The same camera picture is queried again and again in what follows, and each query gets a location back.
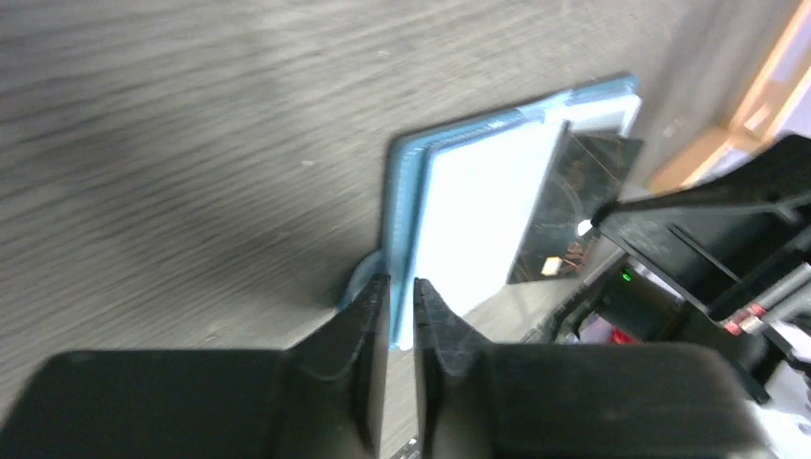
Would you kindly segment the black credit card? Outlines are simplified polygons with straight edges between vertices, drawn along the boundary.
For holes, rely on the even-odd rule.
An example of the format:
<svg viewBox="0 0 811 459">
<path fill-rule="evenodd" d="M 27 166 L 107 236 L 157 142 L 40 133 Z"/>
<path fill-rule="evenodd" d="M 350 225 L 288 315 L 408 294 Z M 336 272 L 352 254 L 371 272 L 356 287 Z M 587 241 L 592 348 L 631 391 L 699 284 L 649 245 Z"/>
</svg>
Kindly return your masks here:
<svg viewBox="0 0 811 459">
<path fill-rule="evenodd" d="M 608 130 L 564 128 L 508 274 L 509 285 L 581 276 L 600 238 L 591 220 L 618 197 L 644 144 Z"/>
</svg>

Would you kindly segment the wooden frame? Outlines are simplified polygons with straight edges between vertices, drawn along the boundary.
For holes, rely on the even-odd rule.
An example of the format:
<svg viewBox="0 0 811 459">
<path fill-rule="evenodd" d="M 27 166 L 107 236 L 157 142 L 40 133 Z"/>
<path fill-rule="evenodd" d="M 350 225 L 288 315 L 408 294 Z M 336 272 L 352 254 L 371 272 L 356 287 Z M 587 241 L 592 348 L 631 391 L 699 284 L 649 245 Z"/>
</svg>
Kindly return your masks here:
<svg viewBox="0 0 811 459">
<path fill-rule="evenodd" d="M 810 99 L 810 3 L 797 1 L 729 116 L 710 125 L 655 172 L 647 189 L 664 193 L 730 170 L 772 143 Z"/>
</svg>

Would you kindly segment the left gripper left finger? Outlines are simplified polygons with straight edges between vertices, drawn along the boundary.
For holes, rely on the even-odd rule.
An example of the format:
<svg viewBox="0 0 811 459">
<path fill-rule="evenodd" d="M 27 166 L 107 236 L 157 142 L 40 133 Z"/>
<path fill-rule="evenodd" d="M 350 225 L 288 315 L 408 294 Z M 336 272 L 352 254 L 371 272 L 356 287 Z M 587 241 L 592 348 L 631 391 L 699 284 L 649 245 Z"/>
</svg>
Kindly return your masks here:
<svg viewBox="0 0 811 459">
<path fill-rule="evenodd" d="M 79 350 L 47 359 L 5 458 L 376 458 L 389 279 L 288 349 Z"/>
</svg>

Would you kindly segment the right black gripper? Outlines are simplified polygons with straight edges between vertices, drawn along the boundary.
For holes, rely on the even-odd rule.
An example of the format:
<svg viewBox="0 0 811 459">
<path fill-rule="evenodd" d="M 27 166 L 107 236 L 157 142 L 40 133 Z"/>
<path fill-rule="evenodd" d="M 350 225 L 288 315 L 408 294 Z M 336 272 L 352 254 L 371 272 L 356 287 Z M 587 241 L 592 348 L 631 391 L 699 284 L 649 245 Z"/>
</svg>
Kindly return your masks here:
<svg viewBox="0 0 811 459">
<path fill-rule="evenodd" d="M 760 403 L 781 363 L 810 361 L 777 327 L 810 313 L 810 195 L 692 189 L 613 204 L 598 221 L 622 250 L 529 335 L 585 343 L 598 319 L 631 342 L 711 348 Z"/>
</svg>

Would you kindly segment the blue card holder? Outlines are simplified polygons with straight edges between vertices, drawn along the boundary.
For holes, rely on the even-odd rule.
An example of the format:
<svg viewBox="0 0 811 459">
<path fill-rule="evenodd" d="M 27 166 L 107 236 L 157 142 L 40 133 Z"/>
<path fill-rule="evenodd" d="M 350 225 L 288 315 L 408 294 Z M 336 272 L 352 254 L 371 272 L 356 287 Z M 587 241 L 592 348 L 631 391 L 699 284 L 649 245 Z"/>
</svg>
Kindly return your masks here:
<svg viewBox="0 0 811 459">
<path fill-rule="evenodd" d="M 388 150 L 380 246 L 350 277 L 346 308 L 376 273 L 390 277 L 390 345 L 413 345 L 413 286 L 432 283 L 457 315 L 511 273 L 537 194 L 568 134 L 625 135 L 637 77 L 609 76 L 397 135 Z"/>
</svg>

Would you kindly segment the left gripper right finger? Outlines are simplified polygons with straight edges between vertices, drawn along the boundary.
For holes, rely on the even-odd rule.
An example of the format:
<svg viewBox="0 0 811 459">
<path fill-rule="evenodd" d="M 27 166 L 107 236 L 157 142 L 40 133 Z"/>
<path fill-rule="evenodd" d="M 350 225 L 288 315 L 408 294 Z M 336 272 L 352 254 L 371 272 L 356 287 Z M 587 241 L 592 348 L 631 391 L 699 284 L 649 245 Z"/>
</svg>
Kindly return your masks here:
<svg viewBox="0 0 811 459">
<path fill-rule="evenodd" d="M 413 288 L 426 458 L 771 458 L 733 370 L 691 344 L 488 340 Z"/>
</svg>

